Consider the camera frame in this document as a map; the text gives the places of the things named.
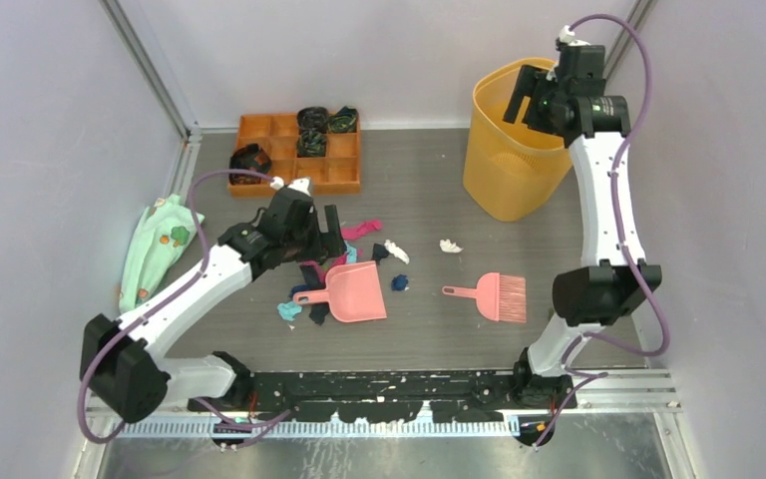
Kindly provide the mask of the pink plastic dustpan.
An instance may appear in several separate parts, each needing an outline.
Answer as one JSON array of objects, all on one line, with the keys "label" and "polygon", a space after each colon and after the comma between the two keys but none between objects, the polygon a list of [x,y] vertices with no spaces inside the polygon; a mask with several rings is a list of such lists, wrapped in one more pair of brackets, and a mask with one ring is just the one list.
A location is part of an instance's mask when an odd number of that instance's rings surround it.
[{"label": "pink plastic dustpan", "polygon": [[386,319],[378,266],[373,260],[333,267],[325,277],[325,287],[296,293],[298,305],[327,303],[333,317],[343,323]]}]

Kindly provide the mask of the teal paper scrap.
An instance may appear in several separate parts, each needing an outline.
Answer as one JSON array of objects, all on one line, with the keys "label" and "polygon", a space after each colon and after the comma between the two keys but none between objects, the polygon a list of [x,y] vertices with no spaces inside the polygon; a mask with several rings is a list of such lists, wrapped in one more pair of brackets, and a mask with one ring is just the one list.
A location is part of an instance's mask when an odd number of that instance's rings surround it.
[{"label": "teal paper scrap", "polygon": [[303,307],[294,301],[288,301],[280,303],[276,309],[284,321],[292,322],[295,320],[296,316],[302,312]]}]

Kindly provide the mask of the dark blue paper scrap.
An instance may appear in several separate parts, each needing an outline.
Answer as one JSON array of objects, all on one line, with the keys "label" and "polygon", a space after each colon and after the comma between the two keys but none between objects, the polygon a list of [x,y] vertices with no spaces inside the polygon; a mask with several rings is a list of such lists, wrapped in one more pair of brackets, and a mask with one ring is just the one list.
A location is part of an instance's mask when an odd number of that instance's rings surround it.
[{"label": "dark blue paper scrap", "polygon": [[405,291],[408,288],[409,279],[406,274],[398,274],[391,280],[391,289],[393,291]]}]

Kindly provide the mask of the yellow mesh waste basket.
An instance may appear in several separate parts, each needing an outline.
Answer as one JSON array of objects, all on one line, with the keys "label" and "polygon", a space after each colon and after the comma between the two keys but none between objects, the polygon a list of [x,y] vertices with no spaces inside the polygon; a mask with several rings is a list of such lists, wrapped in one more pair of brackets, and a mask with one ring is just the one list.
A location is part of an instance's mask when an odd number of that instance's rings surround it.
[{"label": "yellow mesh waste basket", "polygon": [[553,64],[545,58],[521,59],[473,89],[463,185],[498,221],[516,222],[541,207],[573,167],[562,139],[503,121],[520,69]]}]

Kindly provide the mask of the pink hand brush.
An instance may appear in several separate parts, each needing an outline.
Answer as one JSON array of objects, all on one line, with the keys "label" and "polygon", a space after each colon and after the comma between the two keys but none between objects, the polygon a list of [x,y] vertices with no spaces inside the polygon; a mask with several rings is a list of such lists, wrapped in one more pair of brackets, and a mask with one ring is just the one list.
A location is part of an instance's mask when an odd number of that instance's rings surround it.
[{"label": "pink hand brush", "polygon": [[523,276],[487,272],[474,287],[445,285],[442,293],[472,299],[479,314],[495,322],[527,322],[527,283]]}]

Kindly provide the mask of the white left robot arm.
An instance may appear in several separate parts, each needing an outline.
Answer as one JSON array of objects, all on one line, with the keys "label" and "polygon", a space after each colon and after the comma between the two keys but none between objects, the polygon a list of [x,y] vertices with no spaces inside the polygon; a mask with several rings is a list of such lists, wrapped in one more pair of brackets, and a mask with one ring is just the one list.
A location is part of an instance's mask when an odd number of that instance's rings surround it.
[{"label": "white left robot arm", "polygon": [[335,205],[316,208],[312,196],[284,187],[253,223],[228,228],[188,273],[146,303],[84,329],[80,375],[125,423],[164,404],[204,398],[236,412],[253,391],[250,370],[227,352],[173,359],[171,347],[201,318],[265,272],[288,262],[323,263],[345,251]]}]

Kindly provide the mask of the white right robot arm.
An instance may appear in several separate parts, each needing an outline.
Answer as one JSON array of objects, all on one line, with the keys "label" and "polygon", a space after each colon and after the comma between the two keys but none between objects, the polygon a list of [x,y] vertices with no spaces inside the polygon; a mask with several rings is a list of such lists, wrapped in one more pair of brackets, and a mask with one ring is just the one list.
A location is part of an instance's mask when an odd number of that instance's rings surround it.
[{"label": "white right robot arm", "polygon": [[578,349],[634,312],[662,281],[634,231],[625,175],[631,133],[628,105],[605,92],[605,49],[559,43],[551,68],[523,66],[503,119],[564,141],[582,211],[581,266],[553,283],[554,314],[515,364],[510,395],[526,409],[572,394],[566,367]]}]

